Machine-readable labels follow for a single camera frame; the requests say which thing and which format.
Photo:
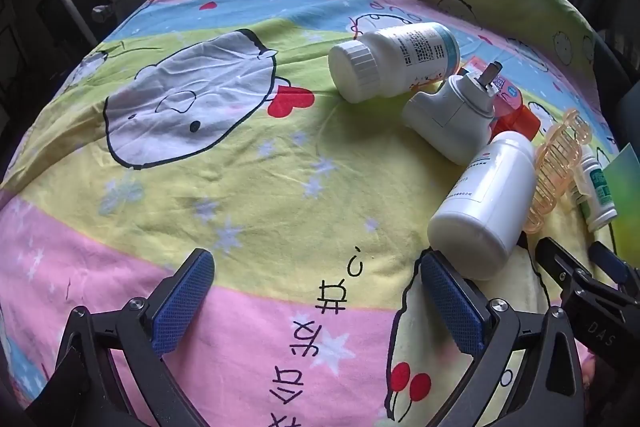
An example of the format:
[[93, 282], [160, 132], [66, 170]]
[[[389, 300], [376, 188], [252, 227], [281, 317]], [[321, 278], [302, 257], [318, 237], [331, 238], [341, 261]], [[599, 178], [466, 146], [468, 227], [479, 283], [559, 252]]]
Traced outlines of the dark grey sofa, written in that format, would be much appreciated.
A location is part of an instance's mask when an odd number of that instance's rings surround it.
[[615, 49], [616, 33], [601, 30], [594, 43], [593, 72], [596, 76], [601, 113], [614, 142], [630, 144], [639, 154], [639, 71]]

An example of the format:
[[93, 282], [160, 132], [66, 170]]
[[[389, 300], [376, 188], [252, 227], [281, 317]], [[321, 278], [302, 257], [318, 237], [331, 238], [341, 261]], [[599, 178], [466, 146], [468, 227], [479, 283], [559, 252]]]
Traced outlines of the white plug-in device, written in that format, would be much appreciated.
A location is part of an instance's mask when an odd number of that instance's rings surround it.
[[418, 92], [402, 110], [402, 121], [442, 156], [468, 165], [489, 143], [498, 92], [494, 80], [501, 69], [501, 63], [491, 62], [480, 75], [452, 75], [437, 92]]

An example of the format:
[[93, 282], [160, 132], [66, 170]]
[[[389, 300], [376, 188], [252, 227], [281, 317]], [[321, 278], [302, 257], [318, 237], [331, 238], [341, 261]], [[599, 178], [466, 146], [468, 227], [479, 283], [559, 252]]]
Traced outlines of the orange translucent hair claw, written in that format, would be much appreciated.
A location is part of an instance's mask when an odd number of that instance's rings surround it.
[[536, 186], [524, 225], [526, 234], [538, 233], [544, 220], [574, 181], [582, 147], [591, 141], [591, 128], [576, 108], [554, 124], [535, 154]]

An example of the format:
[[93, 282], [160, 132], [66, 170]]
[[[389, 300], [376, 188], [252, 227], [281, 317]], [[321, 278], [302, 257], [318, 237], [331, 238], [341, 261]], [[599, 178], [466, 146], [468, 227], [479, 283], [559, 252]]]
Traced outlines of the pink bottle orange cap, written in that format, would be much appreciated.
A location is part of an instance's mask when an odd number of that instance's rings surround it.
[[459, 70], [458, 90], [464, 104], [457, 113], [457, 132], [476, 147], [503, 131], [515, 131], [532, 141], [540, 120], [525, 107], [521, 91], [502, 75], [498, 61], [476, 58]]

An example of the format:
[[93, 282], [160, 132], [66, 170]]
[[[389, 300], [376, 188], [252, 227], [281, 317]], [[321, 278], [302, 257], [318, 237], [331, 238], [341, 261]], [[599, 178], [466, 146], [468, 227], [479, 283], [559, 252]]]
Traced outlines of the white bottle blue label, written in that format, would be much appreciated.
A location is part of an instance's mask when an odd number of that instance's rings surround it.
[[334, 86], [352, 104], [418, 91], [454, 75], [460, 61], [456, 37], [440, 23], [365, 32], [328, 55]]

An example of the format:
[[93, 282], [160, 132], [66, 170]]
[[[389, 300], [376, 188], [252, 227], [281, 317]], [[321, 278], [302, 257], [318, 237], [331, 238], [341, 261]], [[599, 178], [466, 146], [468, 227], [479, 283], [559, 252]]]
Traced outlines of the small white bottle green label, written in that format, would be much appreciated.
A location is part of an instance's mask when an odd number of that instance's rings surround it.
[[589, 145], [582, 146], [582, 157], [573, 172], [570, 196], [582, 212], [588, 231], [606, 227], [617, 217], [617, 209], [603, 169]]

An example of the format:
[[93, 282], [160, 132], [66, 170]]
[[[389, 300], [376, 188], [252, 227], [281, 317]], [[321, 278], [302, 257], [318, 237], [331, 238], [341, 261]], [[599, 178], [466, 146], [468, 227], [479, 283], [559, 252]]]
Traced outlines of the plain white pill bottle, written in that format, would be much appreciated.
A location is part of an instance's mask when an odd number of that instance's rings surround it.
[[526, 136], [515, 131], [497, 134], [428, 221], [430, 246], [462, 277], [489, 281], [506, 265], [532, 205], [534, 160]]

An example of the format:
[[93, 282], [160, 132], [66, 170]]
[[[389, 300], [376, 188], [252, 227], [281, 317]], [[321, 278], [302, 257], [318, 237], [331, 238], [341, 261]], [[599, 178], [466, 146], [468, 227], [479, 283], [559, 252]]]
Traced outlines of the colourful cartoon bed sheet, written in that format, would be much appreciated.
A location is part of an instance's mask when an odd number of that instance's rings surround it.
[[536, 113], [600, 112], [567, 0], [150, 0], [92, 50], [1, 185], [2, 378], [27, 407], [67, 317], [148, 295], [195, 248], [215, 282], [165, 362], [213, 426], [423, 426], [469, 364], [414, 267], [460, 176], [405, 99], [352, 105], [326, 56], [439, 20]]

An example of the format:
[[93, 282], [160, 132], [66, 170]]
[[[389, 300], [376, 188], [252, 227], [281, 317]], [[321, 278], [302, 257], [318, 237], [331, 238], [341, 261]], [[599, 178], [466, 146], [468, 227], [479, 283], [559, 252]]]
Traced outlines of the green cardboard box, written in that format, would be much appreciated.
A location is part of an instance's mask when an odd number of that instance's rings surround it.
[[616, 253], [630, 265], [640, 265], [640, 166], [631, 144], [604, 169], [617, 217], [612, 221]]

